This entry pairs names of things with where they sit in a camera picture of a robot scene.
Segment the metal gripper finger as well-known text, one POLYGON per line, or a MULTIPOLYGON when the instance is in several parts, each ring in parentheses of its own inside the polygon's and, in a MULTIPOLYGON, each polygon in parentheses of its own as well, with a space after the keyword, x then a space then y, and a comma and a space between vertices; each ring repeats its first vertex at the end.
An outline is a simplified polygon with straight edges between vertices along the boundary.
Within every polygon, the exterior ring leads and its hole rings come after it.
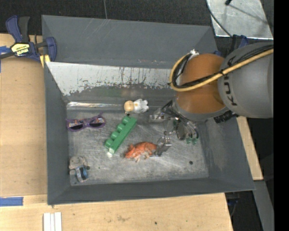
POLYGON ((167 114, 161 108, 158 108, 149 116, 148 122, 149 123, 162 123, 168 120, 169 117, 170 117, 169 114, 167 114))
POLYGON ((161 156, 163 152, 167 151, 172 146, 171 138, 168 135, 162 136, 157 142, 155 151, 156 156, 161 156))

